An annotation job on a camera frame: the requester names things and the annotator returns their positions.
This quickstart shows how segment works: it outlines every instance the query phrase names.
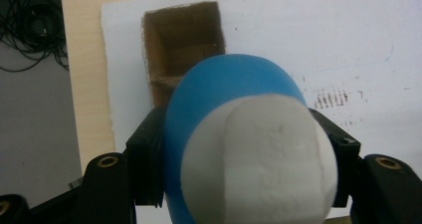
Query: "blue ball section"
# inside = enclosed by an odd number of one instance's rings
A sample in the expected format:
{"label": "blue ball section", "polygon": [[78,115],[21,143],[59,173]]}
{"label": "blue ball section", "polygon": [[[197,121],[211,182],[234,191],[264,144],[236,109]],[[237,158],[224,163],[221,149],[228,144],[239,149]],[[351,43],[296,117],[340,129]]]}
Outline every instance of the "blue ball section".
{"label": "blue ball section", "polygon": [[180,168],[192,131],[211,111],[242,97],[280,94],[305,100],[292,78],[276,64],[248,55],[223,55],[192,68],[175,90],[164,125],[164,189],[174,224],[193,224],[183,199]]}

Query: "white surface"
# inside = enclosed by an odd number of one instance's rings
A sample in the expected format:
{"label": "white surface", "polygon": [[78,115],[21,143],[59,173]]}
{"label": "white surface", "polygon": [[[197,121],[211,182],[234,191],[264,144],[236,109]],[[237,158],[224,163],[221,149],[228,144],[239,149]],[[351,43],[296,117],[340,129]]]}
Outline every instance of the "white surface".
{"label": "white surface", "polygon": [[[206,0],[104,4],[109,101],[118,151],[150,110],[140,18],[145,11],[200,1]],[[392,155],[422,176],[421,0],[216,1],[228,53],[279,64],[311,108],[362,142],[362,155]],[[140,223],[148,218],[145,213]]]}

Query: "cardboard box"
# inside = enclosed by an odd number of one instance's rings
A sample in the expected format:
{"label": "cardboard box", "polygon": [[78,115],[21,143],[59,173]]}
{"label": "cardboard box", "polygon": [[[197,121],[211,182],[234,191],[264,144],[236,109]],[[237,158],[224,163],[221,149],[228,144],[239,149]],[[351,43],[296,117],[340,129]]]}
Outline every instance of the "cardboard box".
{"label": "cardboard box", "polygon": [[217,2],[146,12],[142,19],[149,87],[165,107],[183,76],[200,61],[225,54]]}

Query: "box opening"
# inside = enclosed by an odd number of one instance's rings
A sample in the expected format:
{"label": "box opening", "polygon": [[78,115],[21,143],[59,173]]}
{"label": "box opening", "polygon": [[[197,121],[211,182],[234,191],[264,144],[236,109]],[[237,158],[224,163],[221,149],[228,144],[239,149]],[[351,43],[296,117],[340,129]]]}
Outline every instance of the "box opening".
{"label": "box opening", "polygon": [[142,26],[155,107],[167,106],[175,87],[192,67],[225,54],[217,2],[149,11],[143,16]]}

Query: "screw hole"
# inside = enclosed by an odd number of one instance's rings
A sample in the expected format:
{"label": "screw hole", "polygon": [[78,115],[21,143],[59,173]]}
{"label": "screw hole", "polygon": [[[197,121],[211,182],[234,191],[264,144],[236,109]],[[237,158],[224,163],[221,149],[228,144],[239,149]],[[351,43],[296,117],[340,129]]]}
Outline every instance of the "screw hole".
{"label": "screw hole", "polygon": [[10,202],[8,202],[8,201],[0,202],[0,216],[5,214],[7,212],[7,210],[9,209],[9,207],[10,207]]}
{"label": "screw hole", "polygon": [[98,167],[111,167],[115,165],[118,162],[118,158],[115,156],[107,156],[100,159],[100,161],[97,163]]}
{"label": "screw hole", "polygon": [[398,170],[401,168],[398,162],[387,157],[377,157],[375,160],[376,162],[378,162],[379,165],[389,168],[389,169]]}

